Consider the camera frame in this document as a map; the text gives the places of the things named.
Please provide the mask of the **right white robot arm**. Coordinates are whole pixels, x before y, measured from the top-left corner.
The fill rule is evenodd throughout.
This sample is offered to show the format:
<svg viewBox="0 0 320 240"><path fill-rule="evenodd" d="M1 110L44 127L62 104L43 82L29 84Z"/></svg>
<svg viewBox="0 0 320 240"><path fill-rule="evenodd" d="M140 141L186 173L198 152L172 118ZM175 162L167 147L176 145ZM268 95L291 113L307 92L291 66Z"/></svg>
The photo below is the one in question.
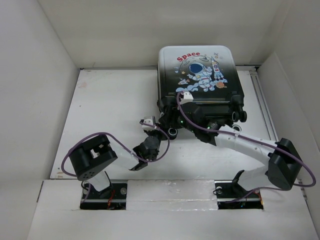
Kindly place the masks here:
<svg viewBox="0 0 320 240"><path fill-rule="evenodd" d="M178 107L180 123L200 141L233 150L262 164L252 170L240 169L229 181L227 187L235 196L243 197L249 191L259 189L289 191L293 188L303 165L290 140L259 139L218 123L198 125L191 120L192 114L185 112L188 106L186 103Z"/></svg>

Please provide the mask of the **black space-print suitcase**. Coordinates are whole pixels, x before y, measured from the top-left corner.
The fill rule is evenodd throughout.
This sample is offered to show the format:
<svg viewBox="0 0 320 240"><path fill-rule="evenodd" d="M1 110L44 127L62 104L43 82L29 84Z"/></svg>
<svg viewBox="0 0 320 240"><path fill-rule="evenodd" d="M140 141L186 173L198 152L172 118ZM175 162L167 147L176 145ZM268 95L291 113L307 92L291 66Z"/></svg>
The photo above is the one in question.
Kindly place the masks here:
<svg viewBox="0 0 320 240"><path fill-rule="evenodd" d="M223 45L165 46L157 64L157 106L175 118L177 94L190 92L189 106L201 107L208 119L232 127L244 123L244 91L229 48Z"/></svg>

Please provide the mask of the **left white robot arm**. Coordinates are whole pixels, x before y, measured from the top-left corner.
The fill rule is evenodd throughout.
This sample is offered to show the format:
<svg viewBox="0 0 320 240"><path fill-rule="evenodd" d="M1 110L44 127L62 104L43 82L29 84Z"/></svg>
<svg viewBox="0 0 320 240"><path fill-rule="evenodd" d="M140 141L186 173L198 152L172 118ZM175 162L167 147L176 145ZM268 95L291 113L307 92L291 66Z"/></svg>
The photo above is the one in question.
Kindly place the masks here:
<svg viewBox="0 0 320 240"><path fill-rule="evenodd" d="M176 129L165 129L156 123L154 116L144 117L140 124L147 137L133 149L127 148L110 133L97 132L80 140L68 151L65 159L72 164L73 176L85 184L87 197L95 193L104 199L112 194L114 187L106 172L112 163L131 172L140 171L164 157L159 154L162 141L173 140L178 135Z"/></svg>

